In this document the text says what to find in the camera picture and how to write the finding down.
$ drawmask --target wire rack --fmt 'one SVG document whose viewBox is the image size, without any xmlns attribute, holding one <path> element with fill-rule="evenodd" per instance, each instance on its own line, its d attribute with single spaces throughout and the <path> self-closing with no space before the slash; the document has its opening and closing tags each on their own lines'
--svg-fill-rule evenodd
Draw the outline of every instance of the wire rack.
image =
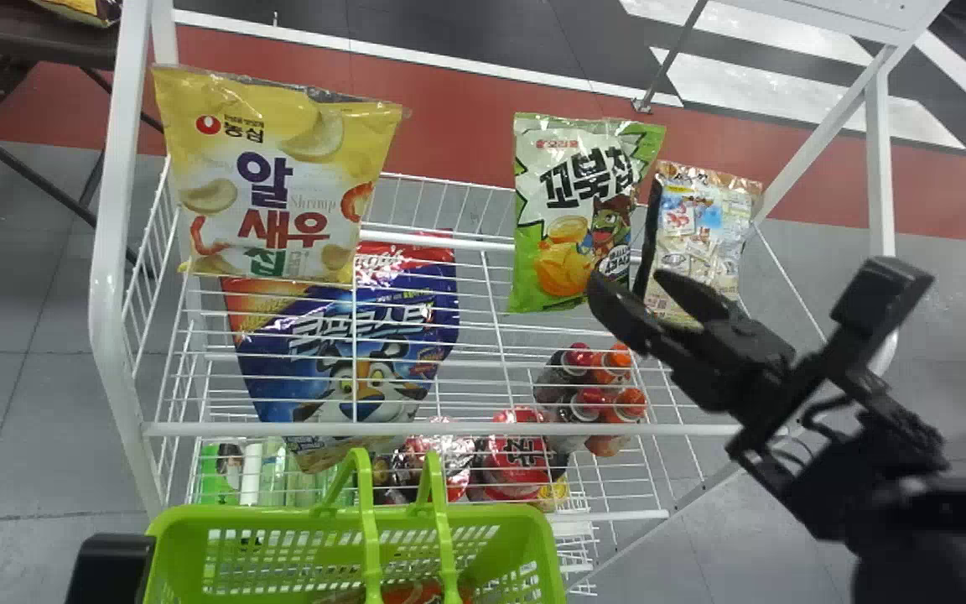
<svg viewBox="0 0 966 604">
<path fill-rule="evenodd" d="M 258 421 L 245 378 L 271 376 L 242 374 L 234 347 L 234 336 L 239 333 L 231 328 L 233 313 L 226 310 L 227 294 L 219 279 L 178 272 L 179 260 L 184 257 L 178 249 L 184 240 L 180 237 L 184 218 L 168 195 L 166 165 L 139 241 L 141 263 L 127 282 L 122 307 L 124 358 L 132 385 L 137 388 L 141 431 L 149 447 L 145 455 L 150 455 L 153 469 L 153 485 L 148 492 L 156 498 L 153 502 L 145 500 L 154 508 L 151 512 L 198 500 L 196 486 L 204 478 L 200 470 L 204 444 L 231 440 L 245 447 L 273 436 L 315 431 L 341 436 L 392 436 L 391 447 L 403 442 L 405 436 L 436 432 L 456 432 L 471 439 L 506 433 L 585 433 L 583 425 L 575 424 L 514 424 L 509 428 L 509 424 L 491 422 L 502 410 L 529 405 L 540 408 L 533 400 L 532 387 L 557 349 L 582 341 L 594 351 L 606 351 L 615 343 L 586 305 L 560 313 L 503 312 L 513 260 L 512 237 L 503 233 L 512 231 L 513 191 L 399 174 L 380 178 L 363 223 L 363 238 L 452 248 L 460 313 L 459 339 L 441 362 L 429 394 L 418 402 L 417 421 Z M 640 210 L 632 215 L 633 248 L 639 248 L 643 237 L 645 214 Z M 367 260 L 366 255 L 360 256 L 360 261 Z M 757 237 L 756 243 L 749 242 L 745 253 L 745 264 L 755 268 L 745 271 L 741 267 L 741 274 L 747 272 L 749 279 L 761 283 L 769 268 L 762 264 L 775 262 L 766 241 Z M 639 258 L 633 257 L 633 264 L 637 263 Z M 791 285 L 783 272 L 775 272 L 772 279 L 766 290 L 773 295 L 777 286 Z M 793 295 L 792 305 L 795 312 L 806 313 L 798 295 Z M 346 340 L 380 341 L 367 336 L 370 324 L 357 314 Z M 555 496 L 558 491 L 553 479 L 548 479 L 537 484 L 547 487 L 541 490 L 547 494 L 536 496 L 543 500 L 534 503 L 548 513 L 560 535 L 559 553 L 568 577 L 593 569 L 600 543 L 605 543 L 603 550 L 609 551 L 622 542 L 622 536 L 632 535 L 634 531 L 622 535 L 622 521 L 640 521 L 634 524 L 640 527 L 644 521 L 667 519 L 683 494 L 702 485 L 725 463 L 722 445 L 736 425 L 727 417 L 703 414 L 668 381 L 667 374 L 668 368 L 656 360 L 633 358 L 631 381 L 647 396 L 647 421 L 624 428 L 628 437 L 617 455 L 600 458 L 579 450 L 568 459 L 547 458 L 548 476 L 561 476 L 568 484 L 568 496 Z M 293 401 L 319 402 L 306 398 Z M 429 422 L 434 416 L 453 421 Z M 621 429 L 610 428 L 611 433 L 616 433 L 614 428 Z M 605 429 L 592 424 L 590 432 Z M 141 493 L 145 493 L 143 482 L 144 477 L 138 478 Z M 478 503 L 463 497 L 455 505 Z M 606 531 L 598 533 L 600 525 L 605 525 Z M 590 581 L 569 584 L 574 586 L 572 591 L 594 593 Z"/>
</svg>

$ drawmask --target black robotic arm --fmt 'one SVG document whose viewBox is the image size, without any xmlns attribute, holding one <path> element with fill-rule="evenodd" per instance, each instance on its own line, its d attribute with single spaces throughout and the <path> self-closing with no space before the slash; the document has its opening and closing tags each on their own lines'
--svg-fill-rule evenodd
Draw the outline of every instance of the black robotic arm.
<svg viewBox="0 0 966 604">
<path fill-rule="evenodd" d="M 702 329 L 656 320 L 598 272 L 591 313 L 633 351 L 670 366 L 700 408 L 740 422 L 725 450 L 816 539 L 843 542 L 859 558 L 856 604 L 966 604 L 966 479 L 942 475 L 942 436 L 867 368 L 932 276 L 896 258 L 867 260 L 829 315 L 839 325 L 827 344 L 795 362 L 792 346 L 710 287 L 667 271 L 654 278 Z M 840 394 L 809 402 L 824 383 Z M 859 405 L 855 432 L 819 420 L 850 405 Z M 825 439 L 805 463 L 771 446 L 793 418 Z"/>
</svg>

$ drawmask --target table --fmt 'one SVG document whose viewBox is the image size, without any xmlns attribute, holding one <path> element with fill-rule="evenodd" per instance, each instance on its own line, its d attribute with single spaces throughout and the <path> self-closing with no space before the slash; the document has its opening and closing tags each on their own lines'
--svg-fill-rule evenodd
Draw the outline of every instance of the table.
<svg viewBox="0 0 966 604">
<path fill-rule="evenodd" d="M 114 69 L 117 43 L 118 27 L 97 29 L 69 22 L 28 0 L 0 0 L 0 104 L 40 61 L 75 65 L 110 93 L 111 84 L 97 70 Z M 158 120 L 143 112 L 141 119 L 162 132 Z M 95 228 L 96 215 L 88 205 L 102 177 L 103 153 L 96 160 L 77 199 L 44 179 L 1 145 L 0 161 Z M 131 249 L 126 252 L 126 257 L 130 263 L 137 261 L 137 255 Z"/>
</svg>

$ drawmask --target red floor stripe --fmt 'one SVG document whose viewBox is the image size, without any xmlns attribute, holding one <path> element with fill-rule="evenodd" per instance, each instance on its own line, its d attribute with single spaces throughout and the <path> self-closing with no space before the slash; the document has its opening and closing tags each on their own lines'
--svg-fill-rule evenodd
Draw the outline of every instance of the red floor stripe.
<svg viewBox="0 0 966 604">
<path fill-rule="evenodd" d="M 405 104 L 387 169 L 511 186 L 511 118 L 516 111 L 570 117 L 648 119 L 667 126 L 662 156 L 770 182 L 808 137 L 808 130 L 656 107 L 634 114 L 624 99 L 509 81 L 428 65 L 316 49 L 273 39 L 178 27 L 189 65 L 311 84 Z M 257 57 L 278 57 L 261 61 Z M 0 107 L 0 139 L 100 148 L 107 96 L 76 68 L 39 65 Z M 150 91 L 145 107 L 154 112 Z M 161 137 L 142 128 L 139 152 L 163 154 Z M 893 148 L 896 224 L 904 233 L 966 240 L 966 158 L 922 148 Z M 828 146 L 771 214 L 787 221 L 866 227 L 862 138 Z"/>
</svg>

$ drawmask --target tabletop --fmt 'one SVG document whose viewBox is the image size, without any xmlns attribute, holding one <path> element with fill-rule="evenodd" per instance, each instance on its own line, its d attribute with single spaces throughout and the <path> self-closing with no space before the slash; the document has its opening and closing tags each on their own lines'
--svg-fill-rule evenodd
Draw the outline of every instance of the tabletop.
<svg viewBox="0 0 966 604">
<path fill-rule="evenodd" d="M 73 23 L 29 0 L 0 0 L 0 55 L 114 69 L 118 27 Z"/>
</svg>

